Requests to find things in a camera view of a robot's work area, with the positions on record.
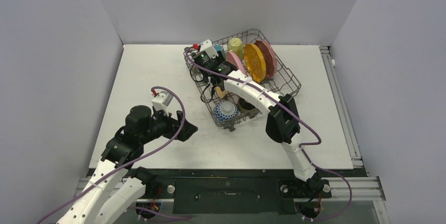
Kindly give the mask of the light pink bottom plate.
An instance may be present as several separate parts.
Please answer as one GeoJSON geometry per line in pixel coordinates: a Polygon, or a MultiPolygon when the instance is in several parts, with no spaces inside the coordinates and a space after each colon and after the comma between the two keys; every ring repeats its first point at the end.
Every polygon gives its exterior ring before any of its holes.
{"type": "Polygon", "coordinates": [[[236,66],[236,68],[238,70],[240,70],[244,75],[247,76],[247,72],[245,70],[245,66],[242,63],[242,61],[239,58],[239,56],[235,52],[233,52],[231,50],[226,51],[226,61],[228,61],[232,65],[236,66]]]}

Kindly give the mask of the blue handled white mug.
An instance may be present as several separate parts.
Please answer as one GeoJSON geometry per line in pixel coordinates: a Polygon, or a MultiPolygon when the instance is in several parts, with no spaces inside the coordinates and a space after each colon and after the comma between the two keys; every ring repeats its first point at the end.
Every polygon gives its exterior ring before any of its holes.
{"type": "Polygon", "coordinates": [[[221,45],[214,44],[214,49],[216,50],[219,57],[221,57],[223,60],[226,59],[226,53],[224,48],[221,45]]]}

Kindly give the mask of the yellow green mug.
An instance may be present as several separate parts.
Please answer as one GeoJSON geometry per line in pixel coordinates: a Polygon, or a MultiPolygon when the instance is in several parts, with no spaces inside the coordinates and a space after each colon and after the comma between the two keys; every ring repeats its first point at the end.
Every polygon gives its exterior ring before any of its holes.
{"type": "Polygon", "coordinates": [[[229,40],[227,49],[229,51],[234,52],[240,60],[244,58],[243,52],[244,52],[244,45],[242,43],[242,40],[238,37],[233,37],[229,40]]]}

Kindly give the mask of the grey wire dish rack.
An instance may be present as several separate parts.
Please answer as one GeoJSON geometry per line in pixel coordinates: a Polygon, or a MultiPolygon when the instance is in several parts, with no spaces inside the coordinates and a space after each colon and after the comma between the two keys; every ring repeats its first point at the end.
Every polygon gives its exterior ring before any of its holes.
{"type": "MultiPolygon", "coordinates": [[[[246,43],[254,44],[256,40],[265,40],[268,42],[265,35],[259,29],[249,29],[224,38],[214,40],[212,44],[221,45],[226,52],[228,51],[227,49],[228,42],[233,37],[240,38],[242,40],[243,45],[245,45],[246,43]]],[[[275,73],[273,78],[264,79],[262,82],[260,82],[260,85],[279,95],[283,96],[286,94],[290,94],[291,96],[295,97],[297,93],[299,93],[300,91],[301,82],[298,80],[295,74],[288,67],[284,65],[284,63],[277,56],[277,54],[276,57],[277,57],[277,72],[275,73]]],[[[213,114],[213,108],[215,107],[215,105],[219,101],[229,100],[234,102],[237,106],[237,101],[240,96],[228,91],[229,94],[225,98],[223,99],[219,98],[215,92],[215,87],[217,87],[217,85],[212,84],[212,82],[210,82],[208,73],[194,66],[188,59],[185,59],[185,62],[189,70],[191,79],[195,82],[198,90],[200,91],[200,100],[203,103],[205,103],[209,113],[211,114],[212,120],[214,121],[217,127],[228,129],[229,131],[234,131],[235,124],[239,124],[247,119],[253,119],[261,113],[259,110],[257,113],[248,113],[248,114],[242,114],[241,112],[239,112],[239,115],[233,119],[227,120],[224,123],[217,122],[213,114]]]]}

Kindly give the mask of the yellow plate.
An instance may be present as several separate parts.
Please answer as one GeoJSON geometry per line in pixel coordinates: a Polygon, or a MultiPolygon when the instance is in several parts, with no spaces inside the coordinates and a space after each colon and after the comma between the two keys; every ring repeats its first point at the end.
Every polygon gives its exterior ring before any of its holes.
{"type": "Polygon", "coordinates": [[[252,43],[247,43],[244,46],[244,60],[253,80],[260,83],[266,77],[266,62],[259,47],[252,43]]]}

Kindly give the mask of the orange patterned small bowl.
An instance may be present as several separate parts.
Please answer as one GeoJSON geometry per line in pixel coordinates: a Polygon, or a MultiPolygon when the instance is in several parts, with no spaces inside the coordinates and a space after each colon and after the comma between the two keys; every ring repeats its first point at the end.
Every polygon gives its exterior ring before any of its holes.
{"type": "Polygon", "coordinates": [[[239,115],[236,104],[229,100],[219,101],[213,108],[213,114],[217,122],[224,123],[239,115]]]}

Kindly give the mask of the dark brown glazed bowl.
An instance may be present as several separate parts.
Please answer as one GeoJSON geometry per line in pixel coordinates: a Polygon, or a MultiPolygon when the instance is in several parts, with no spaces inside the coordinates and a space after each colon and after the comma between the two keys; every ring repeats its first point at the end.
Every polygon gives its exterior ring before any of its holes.
{"type": "Polygon", "coordinates": [[[257,113],[258,109],[252,105],[251,103],[247,102],[245,99],[239,97],[238,101],[237,101],[237,107],[238,110],[242,113],[242,114],[248,114],[248,113],[257,113]]]}

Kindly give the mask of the pink polka dot plate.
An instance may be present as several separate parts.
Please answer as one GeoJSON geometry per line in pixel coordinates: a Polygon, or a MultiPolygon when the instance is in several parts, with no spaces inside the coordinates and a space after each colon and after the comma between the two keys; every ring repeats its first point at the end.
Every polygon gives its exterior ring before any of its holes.
{"type": "Polygon", "coordinates": [[[262,52],[266,64],[265,79],[271,79],[277,72],[277,57],[272,46],[265,40],[256,40],[254,43],[262,52]]]}

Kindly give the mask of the beige bear print plate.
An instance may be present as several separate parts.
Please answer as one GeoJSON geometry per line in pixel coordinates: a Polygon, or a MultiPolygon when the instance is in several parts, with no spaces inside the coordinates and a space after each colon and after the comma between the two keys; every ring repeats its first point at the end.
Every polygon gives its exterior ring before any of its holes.
{"type": "Polygon", "coordinates": [[[215,92],[221,99],[225,98],[229,94],[227,90],[222,90],[219,86],[215,87],[215,92]]]}

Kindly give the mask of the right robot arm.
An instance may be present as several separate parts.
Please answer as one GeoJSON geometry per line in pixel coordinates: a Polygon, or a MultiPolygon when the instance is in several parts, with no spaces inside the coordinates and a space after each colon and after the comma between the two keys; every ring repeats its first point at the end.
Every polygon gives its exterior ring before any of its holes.
{"type": "Polygon", "coordinates": [[[284,149],[298,179],[297,190],[301,195],[314,198],[330,192],[328,183],[321,179],[324,169],[314,164],[305,151],[306,146],[321,144],[321,137],[300,119],[291,95],[265,89],[233,64],[227,61],[214,64],[203,52],[194,56],[186,54],[185,59],[198,68],[212,86],[238,95],[267,114],[266,134],[284,149]]]}

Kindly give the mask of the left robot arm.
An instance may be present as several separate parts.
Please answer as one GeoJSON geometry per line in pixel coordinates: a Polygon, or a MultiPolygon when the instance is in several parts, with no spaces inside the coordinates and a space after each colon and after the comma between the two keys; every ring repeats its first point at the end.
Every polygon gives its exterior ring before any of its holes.
{"type": "Polygon", "coordinates": [[[144,153],[144,145],[159,137],[186,141],[197,126],[182,111],[177,118],[147,106],[133,107],[125,125],[107,143],[88,184],[58,223],[113,223],[139,197],[152,197],[157,190],[156,175],[133,161],[144,153]]]}

